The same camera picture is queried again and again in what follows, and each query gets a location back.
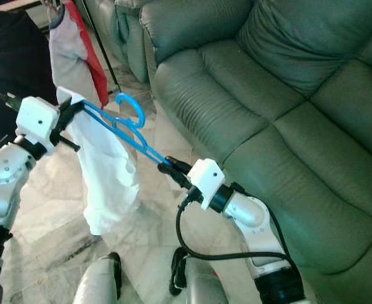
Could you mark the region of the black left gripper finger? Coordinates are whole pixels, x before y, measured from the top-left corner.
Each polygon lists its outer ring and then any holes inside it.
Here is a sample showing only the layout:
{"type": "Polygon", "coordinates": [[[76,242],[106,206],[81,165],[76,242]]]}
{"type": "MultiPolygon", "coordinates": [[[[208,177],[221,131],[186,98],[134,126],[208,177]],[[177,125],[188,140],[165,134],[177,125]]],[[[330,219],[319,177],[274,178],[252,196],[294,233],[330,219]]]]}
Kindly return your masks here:
{"type": "Polygon", "coordinates": [[[84,108],[81,99],[67,98],[59,105],[59,118],[74,118],[84,108]]]}

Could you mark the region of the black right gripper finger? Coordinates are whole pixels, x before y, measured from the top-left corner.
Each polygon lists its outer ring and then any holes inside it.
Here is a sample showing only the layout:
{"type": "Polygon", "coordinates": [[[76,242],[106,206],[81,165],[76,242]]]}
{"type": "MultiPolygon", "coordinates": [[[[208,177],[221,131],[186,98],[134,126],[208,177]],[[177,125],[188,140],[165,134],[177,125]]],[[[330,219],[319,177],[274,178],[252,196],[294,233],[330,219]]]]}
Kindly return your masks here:
{"type": "Polygon", "coordinates": [[[178,185],[178,178],[180,177],[180,172],[175,171],[173,168],[171,168],[171,166],[169,166],[169,164],[159,163],[158,164],[158,171],[160,171],[160,173],[166,174],[169,177],[171,177],[173,182],[176,185],[178,185]]]}
{"type": "Polygon", "coordinates": [[[189,165],[189,163],[183,160],[178,160],[174,156],[166,156],[164,157],[164,159],[166,160],[166,162],[168,162],[171,168],[183,175],[187,175],[189,171],[192,170],[192,165],[189,165]]]}

